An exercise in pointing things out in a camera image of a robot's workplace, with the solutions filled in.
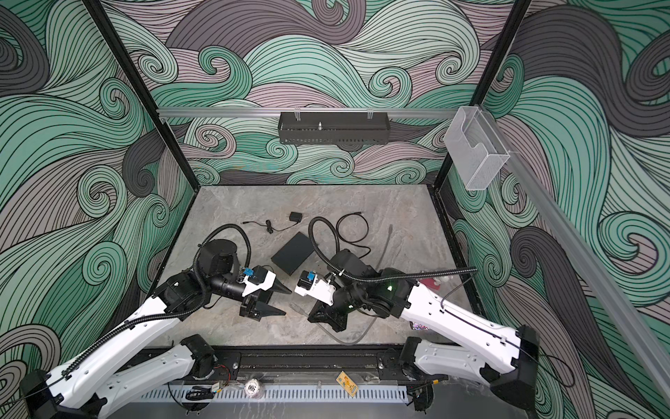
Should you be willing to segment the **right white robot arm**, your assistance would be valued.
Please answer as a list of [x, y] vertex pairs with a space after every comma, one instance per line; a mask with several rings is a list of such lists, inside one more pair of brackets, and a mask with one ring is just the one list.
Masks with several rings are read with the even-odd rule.
[[483, 319], [456, 306], [422, 283], [353, 282], [335, 286], [308, 272], [295, 291], [316, 300], [311, 323], [347, 328], [350, 313], [368, 309], [382, 319], [394, 317], [425, 326], [450, 341], [410, 340], [406, 361], [424, 375], [447, 375], [487, 386], [500, 400], [521, 410], [535, 408], [540, 340], [529, 326], [517, 329]]

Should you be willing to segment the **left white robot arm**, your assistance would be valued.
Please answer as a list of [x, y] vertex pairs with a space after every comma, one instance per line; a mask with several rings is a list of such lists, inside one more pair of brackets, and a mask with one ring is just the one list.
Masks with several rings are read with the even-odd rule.
[[20, 384], [31, 418], [106, 418], [150, 390], [183, 377], [207, 381], [214, 374], [216, 353], [200, 335], [148, 361], [127, 363], [156, 337], [179, 325], [209, 304], [213, 295], [244, 302], [252, 319], [282, 316], [269, 305], [273, 293], [289, 293], [274, 272], [262, 266], [202, 278], [180, 272], [155, 292], [115, 329], [89, 348], [51, 371], [38, 370]]

